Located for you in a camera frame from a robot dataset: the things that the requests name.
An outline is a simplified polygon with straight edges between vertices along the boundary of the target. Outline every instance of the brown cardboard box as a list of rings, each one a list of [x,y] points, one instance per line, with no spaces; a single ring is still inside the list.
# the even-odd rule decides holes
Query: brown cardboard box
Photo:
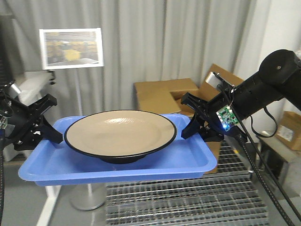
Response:
[[[198,94],[198,87],[187,79],[168,81],[145,81],[135,84],[139,110],[158,114],[183,113],[176,99],[180,99],[185,93]]]
[[[179,113],[181,110],[167,87],[137,93],[139,110],[157,114]]]
[[[135,88],[137,93],[153,91],[157,88],[166,87],[174,99],[181,98],[187,92],[197,93],[198,88],[190,78],[175,79],[167,81],[144,81],[136,82]]]
[[[219,73],[221,77],[234,85],[239,85],[243,81],[241,78],[215,64],[210,67],[208,74],[209,72]],[[193,116],[194,111],[190,107],[181,104],[181,97],[185,93],[189,92],[206,101],[211,100],[219,94],[219,91],[209,85],[206,82],[206,79],[201,83],[200,88],[197,88],[191,79],[178,79],[169,81],[136,82],[135,89],[140,110],[158,114],[181,113],[189,117]],[[221,143],[207,142],[207,145],[216,159],[218,159]],[[216,172],[217,167],[207,173]]]
[[[206,142],[206,144],[209,147],[209,149],[211,150],[211,152],[213,153],[213,155],[215,156],[216,160],[218,161],[219,155],[220,155],[221,143],[220,142]],[[206,174],[216,173],[216,172],[217,172],[217,165],[214,169],[206,172]]]
[[[284,112],[276,137],[292,150],[301,151],[301,115]]]

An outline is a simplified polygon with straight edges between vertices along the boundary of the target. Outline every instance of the green circuit board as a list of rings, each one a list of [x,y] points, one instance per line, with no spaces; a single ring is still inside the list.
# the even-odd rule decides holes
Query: green circuit board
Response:
[[[224,106],[222,109],[216,112],[216,114],[225,131],[229,131],[233,126],[239,123],[232,109],[228,105]]]

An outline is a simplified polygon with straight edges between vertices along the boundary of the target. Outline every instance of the metal grate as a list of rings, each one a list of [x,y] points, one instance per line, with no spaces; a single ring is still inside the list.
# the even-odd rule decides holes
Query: metal grate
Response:
[[[267,215],[246,168],[227,144],[216,174],[107,185],[108,226],[267,226]]]

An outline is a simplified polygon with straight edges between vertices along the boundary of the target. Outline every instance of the gray curtain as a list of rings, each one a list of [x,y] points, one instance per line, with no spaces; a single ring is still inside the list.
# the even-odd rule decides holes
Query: gray curtain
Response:
[[[192,78],[202,82],[210,65],[233,71],[250,0],[0,0],[14,17],[26,71],[40,71],[39,29],[101,27],[104,67],[79,70],[83,114],[135,109],[133,83]],[[51,122],[78,115],[76,69],[56,70],[45,88],[58,99]]]

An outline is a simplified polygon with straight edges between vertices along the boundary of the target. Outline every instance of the blue plastic tray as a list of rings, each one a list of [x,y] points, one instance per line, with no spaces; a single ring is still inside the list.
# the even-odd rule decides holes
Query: blue plastic tray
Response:
[[[175,140],[164,149],[128,164],[112,164],[78,153],[63,141],[42,140],[19,170],[19,177],[40,186],[200,178],[216,166],[216,158],[199,135],[186,140],[181,131],[189,118],[164,114],[177,127]],[[54,124],[61,133],[83,116],[62,118]]]

